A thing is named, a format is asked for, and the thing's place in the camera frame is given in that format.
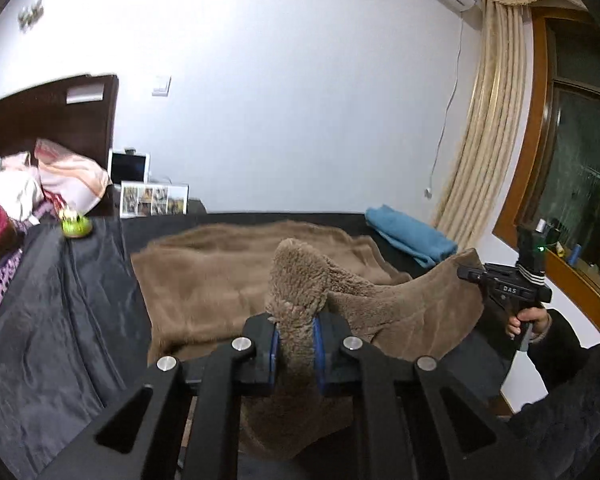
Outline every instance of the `black screen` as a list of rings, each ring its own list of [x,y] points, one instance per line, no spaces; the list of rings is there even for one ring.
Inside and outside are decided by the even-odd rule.
[[[127,155],[126,153],[112,153],[111,155],[111,180],[120,184],[123,180],[144,182],[144,155]]]

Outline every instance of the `white label on headboard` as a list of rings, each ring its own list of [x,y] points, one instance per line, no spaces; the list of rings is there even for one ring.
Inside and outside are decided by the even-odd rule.
[[[102,101],[104,94],[104,83],[75,86],[66,91],[66,103],[88,103],[90,101]]]

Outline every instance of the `dark clothing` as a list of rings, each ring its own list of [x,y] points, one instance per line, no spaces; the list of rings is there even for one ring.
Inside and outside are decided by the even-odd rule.
[[[559,480],[600,480],[600,344],[580,347],[561,314],[550,310],[545,338],[528,355],[549,394],[515,414],[509,427]]]

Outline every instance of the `photo collage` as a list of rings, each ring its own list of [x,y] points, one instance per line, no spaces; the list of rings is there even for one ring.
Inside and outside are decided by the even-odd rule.
[[[120,217],[187,213],[189,186],[122,182]]]

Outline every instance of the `brown blanket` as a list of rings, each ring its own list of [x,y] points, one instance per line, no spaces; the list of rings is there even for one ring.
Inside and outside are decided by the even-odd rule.
[[[344,269],[379,285],[411,279],[370,237],[303,222],[212,224],[160,238],[132,256],[152,325],[148,361],[205,355],[264,312],[273,254],[286,238],[311,244]]]
[[[247,317],[272,314],[282,342],[276,390],[243,399],[240,424],[241,449],[263,458],[291,458],[350,424],[350,402],[324,399],[315,385],[311,320],[320,309],[410,360],[442,357],[482,312],[478,287],[456,277],[459,264],[480,265],[474,250],[410,281],[371,238],[297,222],[206,226],[157,240],[132,262],[152,321],[150,362],[208,353],[238,335]]]

